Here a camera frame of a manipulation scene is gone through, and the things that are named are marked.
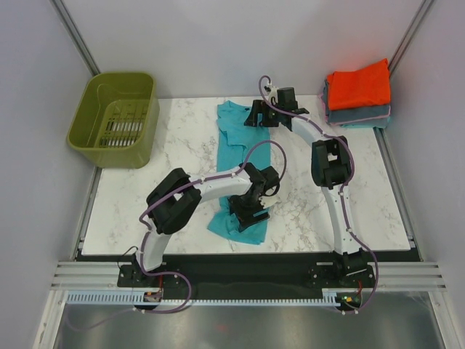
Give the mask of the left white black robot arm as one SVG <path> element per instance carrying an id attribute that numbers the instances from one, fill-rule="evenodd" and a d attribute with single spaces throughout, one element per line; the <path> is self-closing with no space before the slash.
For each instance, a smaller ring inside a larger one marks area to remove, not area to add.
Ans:
<path id="1" fill-rule="evenodd" d="M 190 221 L 198 206 L 217 198 L 227 199 L 226 218 L 239 234 L 270 218 L 266 202 L 280 188 L 282 173 L 272 166 L 257 169 L 242 163 L 206 177 L 172 170 L 147 197 L 147 209 L 139 221 L 147 227 L 132 263 L 120 267 L 119 287 L 153 287 L 171 236 Z"/>

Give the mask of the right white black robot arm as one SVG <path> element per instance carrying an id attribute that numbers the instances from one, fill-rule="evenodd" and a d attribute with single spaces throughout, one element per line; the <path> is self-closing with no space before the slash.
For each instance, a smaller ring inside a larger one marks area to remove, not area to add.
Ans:
<path id="1" fill-rule="evenodd" d="M 334 235 L 333 277 L 341 286 L 349 286 L 369 276 L 364 251 L 368 247 L 357 236 L 349 202 L 349 182 L 355 173 L 355 161 L 347 139 L 326 133 L 300 108 L 292 87 L 271 83 L 259 86 L 261 98 L 253 101 L 244 122 L 248 127 L 286 127 L 311 147 L 311 175 L 327 203 Z"/>

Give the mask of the turquoise t shirt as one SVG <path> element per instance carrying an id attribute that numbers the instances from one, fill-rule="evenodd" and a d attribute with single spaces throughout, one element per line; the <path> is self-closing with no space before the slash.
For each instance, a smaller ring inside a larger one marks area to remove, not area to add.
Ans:
<path id="1" fill-rule="evenodd" d="M 257 143 L 270 139 L 270 131 L 262 127 L 246 127 L 244 121 L 250 107 L 230 100 L 217 106 L 217 126 L 219 128 L 219 148 L 217 151 L 217 171 L 225 171 L 238 166 L 246 159 L 247 153 Z M 239 233 L 233 228 L 227 198 L 219 199 L 219 211 L 211 219 L 208 229 L 235 242 L 260 245 L 264 242 L 267 223 L 260 222 Z"/>

